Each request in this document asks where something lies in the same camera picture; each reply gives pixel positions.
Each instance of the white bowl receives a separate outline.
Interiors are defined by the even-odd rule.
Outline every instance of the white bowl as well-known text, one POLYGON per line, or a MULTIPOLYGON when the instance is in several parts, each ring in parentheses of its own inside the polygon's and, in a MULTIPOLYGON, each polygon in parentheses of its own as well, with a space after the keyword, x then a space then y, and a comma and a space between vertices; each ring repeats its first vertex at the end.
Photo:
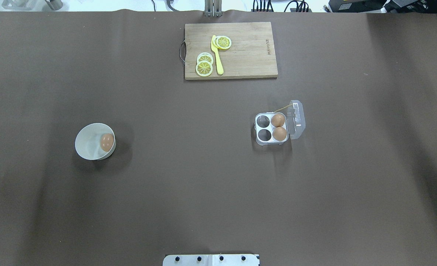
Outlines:
POLYGON ((75 151, 86 160, 103 160, 109 157, 117 146, 117 139, 110 126, 104 123, 92 123, 79 131, 75 138, 75 151), (114 144, 109 151, 100 147, 102 135, 110 133, 114 136, 114 144))

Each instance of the clear plastic egg carton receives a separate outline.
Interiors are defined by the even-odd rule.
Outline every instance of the clear plastic egg carton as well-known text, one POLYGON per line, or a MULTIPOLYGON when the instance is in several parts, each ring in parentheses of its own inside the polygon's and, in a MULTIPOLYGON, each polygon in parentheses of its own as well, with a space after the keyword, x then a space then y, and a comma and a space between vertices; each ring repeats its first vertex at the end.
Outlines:
POLYGON ((256 142, 261 145, 283 144, 288 139, 295 140, 299 138, 306 128, 306 119, 304 118, 304 110, 302 103, 298 100, 292 100, 284 115, 284 124, 282 127, 286 130, 286 137, 282 141, 276 140, 273 136, 273 132, 276 130, 276 126, 273 126, 271 119, 278 113, 267 112, 259 113, 254 118, 254 130, 256 132, 256 142))

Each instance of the brown egg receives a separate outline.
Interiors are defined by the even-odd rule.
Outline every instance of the brown egg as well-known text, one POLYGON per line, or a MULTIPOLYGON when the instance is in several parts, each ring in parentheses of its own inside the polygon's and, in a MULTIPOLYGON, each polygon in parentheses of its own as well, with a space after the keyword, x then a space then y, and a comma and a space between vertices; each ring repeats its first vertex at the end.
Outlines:
POLYGON ((102 148, 102 150, 109 152, 113 145, 114 136, 110 133, 103 134, 102 138, 100 138, 100 147, 102 148))
POLYGON ((277 127, 273 131, 273 138, 277 141, 283 141, 286 138, 288 132, 284 129, 284 127, 277 127))
POLYGON ((277 113, 273 117, 271 117, 271 125, 278 127, 284 125, 285 118, 282 113, 277 113))

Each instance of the wooden cutting board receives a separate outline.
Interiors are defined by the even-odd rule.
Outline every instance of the wooden cutting board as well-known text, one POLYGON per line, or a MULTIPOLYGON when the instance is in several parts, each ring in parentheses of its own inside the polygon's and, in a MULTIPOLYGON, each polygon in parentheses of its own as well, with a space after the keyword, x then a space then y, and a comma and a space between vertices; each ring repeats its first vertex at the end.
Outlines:
POLYGON ((210 23, 185 25, 185 79, 258 79, 278 77, 271 22, 210 23), (232 40, 228 50, 219 50, 224 69, 217 74, 215 54, 210 50, 212 35, 232 40), (214 57, 213 72, 200 77, 195 72, 197 56, 209 52, 214 57))

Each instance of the lime slice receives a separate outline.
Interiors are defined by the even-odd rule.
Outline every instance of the lime slice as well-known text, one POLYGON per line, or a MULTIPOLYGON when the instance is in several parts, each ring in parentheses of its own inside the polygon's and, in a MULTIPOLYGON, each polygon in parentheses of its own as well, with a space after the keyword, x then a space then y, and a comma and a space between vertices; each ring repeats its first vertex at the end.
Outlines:
POLYGON ((232 46, 232 40, 227 36, 217 36, 214 41, 218 49, 227 50, 232 46))
POLYGON ((212 63, 209 61, 200 61, 195 66, 195 71, 200 77, 207 77, 212 74, 212 63))
POLYGON ((197 64, 200 61, 209 61, 211 64, 213 64, 214 63, 214 58, 208 52, 203 52, 203 53, 201 53, 201 54, 199 54, 197 56, 197 64))

